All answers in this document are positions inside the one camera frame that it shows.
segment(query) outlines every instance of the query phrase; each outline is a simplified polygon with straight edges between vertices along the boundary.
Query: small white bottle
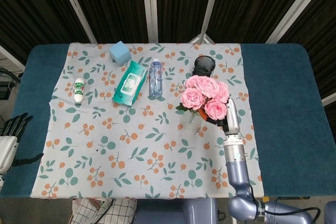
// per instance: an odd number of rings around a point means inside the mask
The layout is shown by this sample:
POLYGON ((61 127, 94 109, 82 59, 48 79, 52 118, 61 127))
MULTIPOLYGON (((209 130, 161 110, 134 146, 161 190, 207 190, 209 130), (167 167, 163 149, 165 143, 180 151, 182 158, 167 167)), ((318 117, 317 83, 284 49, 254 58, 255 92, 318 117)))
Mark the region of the small white bottle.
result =
POLYGON ((84 93, 84 80, 82 78, 77 78, 75 80, 75 104, 82 104, 84 93))

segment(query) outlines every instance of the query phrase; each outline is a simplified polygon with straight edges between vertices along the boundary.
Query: plastic bottle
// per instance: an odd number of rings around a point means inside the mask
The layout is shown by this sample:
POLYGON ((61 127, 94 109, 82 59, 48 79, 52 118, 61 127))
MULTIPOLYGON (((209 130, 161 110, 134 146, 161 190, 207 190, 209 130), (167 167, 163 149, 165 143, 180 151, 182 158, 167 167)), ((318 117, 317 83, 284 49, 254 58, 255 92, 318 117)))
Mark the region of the plastic bottle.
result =
POLYGON ((84 80, 82 78, 77 78, 75 80, 75 95, 73 96, 76 104, 82 104, 83 93, 84 93, 84 80))
POLYGON ((156 98, 162 96, 162 65, 159 59, 155 58, 149 70, 150 87, 149 95, 156 98))

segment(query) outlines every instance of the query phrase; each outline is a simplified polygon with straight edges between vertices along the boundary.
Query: rose bouquet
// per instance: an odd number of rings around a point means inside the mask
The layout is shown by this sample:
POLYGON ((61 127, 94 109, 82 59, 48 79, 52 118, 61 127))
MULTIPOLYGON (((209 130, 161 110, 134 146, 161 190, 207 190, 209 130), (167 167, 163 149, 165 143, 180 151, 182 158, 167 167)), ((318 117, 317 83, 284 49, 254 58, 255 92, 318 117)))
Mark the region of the rose bouquet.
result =
POLYGON ((191 76, 185 82, 185 91, 181 94, 178 110, 190 110, 197 113, 204 109, 213 120, 222 120, 226 116, 229 90, 225 83, 217 82, 207 76, 191 76))

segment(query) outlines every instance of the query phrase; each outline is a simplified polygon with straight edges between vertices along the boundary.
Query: glass vase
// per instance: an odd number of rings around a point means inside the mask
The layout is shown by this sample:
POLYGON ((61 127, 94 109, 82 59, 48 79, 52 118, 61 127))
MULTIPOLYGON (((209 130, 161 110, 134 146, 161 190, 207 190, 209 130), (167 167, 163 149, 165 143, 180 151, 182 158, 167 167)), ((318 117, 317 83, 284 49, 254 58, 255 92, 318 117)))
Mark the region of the glass vase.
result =
POLYGON ((183 129, 196 132, 201 127, 202 120, 198 112, 187 110, 181 117, 181 124, 183 129))

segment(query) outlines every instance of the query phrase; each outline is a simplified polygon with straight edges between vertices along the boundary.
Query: table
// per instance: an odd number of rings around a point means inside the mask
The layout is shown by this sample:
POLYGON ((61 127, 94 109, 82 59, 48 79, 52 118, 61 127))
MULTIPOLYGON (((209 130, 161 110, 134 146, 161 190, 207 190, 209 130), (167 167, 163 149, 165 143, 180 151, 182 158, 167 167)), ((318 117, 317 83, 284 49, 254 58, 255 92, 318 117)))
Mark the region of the table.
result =
MULTIPOLYGON (((26 128, 18 158, 43 150, 48 102, 68 46, 37 46, 28 58, 13 115, 28 112, 35 118, 26 128)), ((265 195, 336 194, 336 147, 306 51, 295 44, 241 47, 265 195)), ((12 167, 1 196, 29 196, 37 168, 12 167)))

